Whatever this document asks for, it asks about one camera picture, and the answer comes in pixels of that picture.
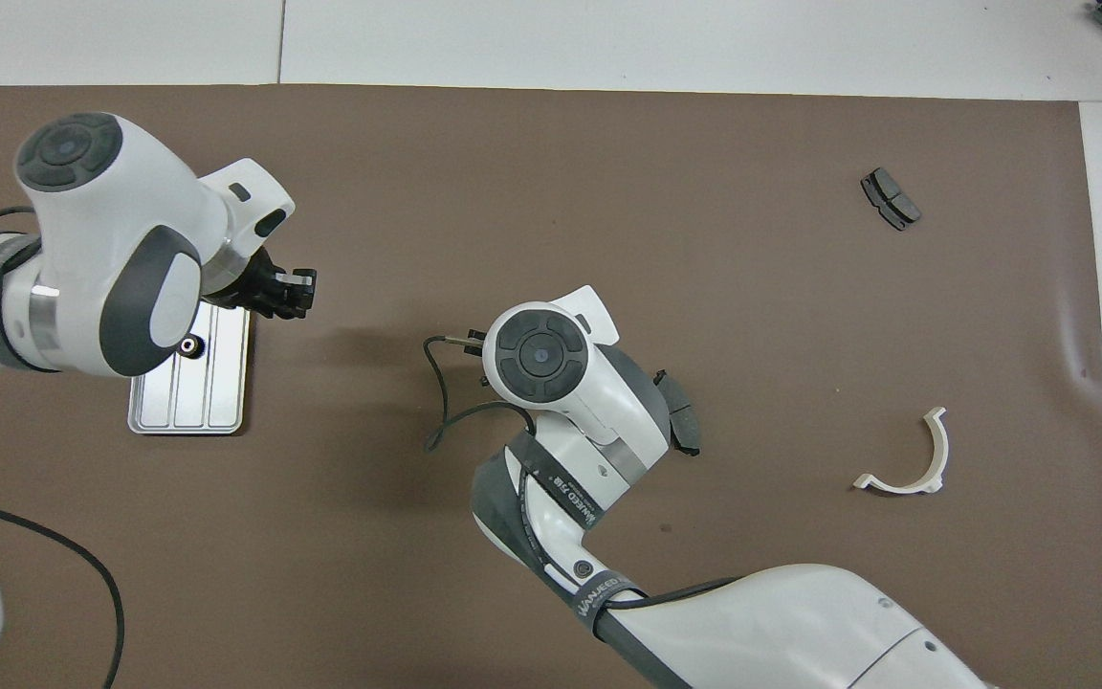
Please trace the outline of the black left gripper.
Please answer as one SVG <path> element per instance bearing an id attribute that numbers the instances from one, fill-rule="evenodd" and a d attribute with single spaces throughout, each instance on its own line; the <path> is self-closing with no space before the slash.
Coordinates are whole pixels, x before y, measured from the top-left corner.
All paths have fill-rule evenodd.
<path id="1" fill-rule="evenodd" d="M 210 305 L 242 308 L 262 317 L 303 319 L 311 308 L 311 294 L 285 293 L 279 295 L 279 283 L 287 291 L 315 291 L 318 271 L 294 270 L 279 272 L 270 252 L 259 248 L 240 276 L 220 291 L 209 294 Z"/>

